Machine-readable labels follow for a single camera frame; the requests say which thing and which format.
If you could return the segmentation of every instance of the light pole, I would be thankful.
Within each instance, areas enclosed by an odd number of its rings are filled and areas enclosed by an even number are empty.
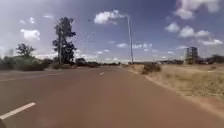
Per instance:
[[[127,20],[128,20],[128,31],[129,31],[129,41],[130,41],[130,52],[131,52],[131,62],[133,64],[134,62],[134,57],[133,57],[133,48],[132,48],[132,33],[131,33],[131,24],[130,24],[130,16],[126,15]]]

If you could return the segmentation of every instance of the dry grass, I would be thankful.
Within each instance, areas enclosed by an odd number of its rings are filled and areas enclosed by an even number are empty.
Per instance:
[[[222,69],[216,66],[212,70]],[[211,66],[174,66],[164,65],[161,72],[147,76],[166,88],[184,96],[190,96],[224,114],[224,73],[222,70],[208,72]],[[132,66],[132,70],[141,71],[142,66]]]

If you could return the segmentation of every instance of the roadside vegetation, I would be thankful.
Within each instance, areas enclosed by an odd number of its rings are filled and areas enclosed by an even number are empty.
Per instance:
[[[72,23],[72,18],[62,17],[54,27],[56,39],[52,41],[52,49],[58,53],[57,57],[38,59],[32,55],[35,48],[26,44],[19,44],[16,48],[17,56],[0,58],[0,70],[43,71],[47,68],[58,70],[120,65],[120,63],[86,62],[84,58],[75,59],[74,52],[77,48],[71,38],[76,35],[76,32],[72,31]]]
[[[159,85],[191,97],[224,115],[224,65],[158,65],[153,63],[125,66],[145,75]]]

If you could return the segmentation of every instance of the tall tree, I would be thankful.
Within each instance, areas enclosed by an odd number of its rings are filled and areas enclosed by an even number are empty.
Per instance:
[[[72,41],[68,41],[69,38],[76,35],[76,33],[72,31],[72,22],[72,18],[63,17],[59,19],[55,26],[57,39],[52,43],[54,50],[58,52],[60,63],[68,64],[74,59],[74,51],[76,48]]]

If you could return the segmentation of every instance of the distant building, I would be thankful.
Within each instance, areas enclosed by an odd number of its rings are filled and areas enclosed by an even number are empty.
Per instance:
[[[198,49],[196,47],[189,47],[186,50],[185,63],[196,64],[198,63]]]

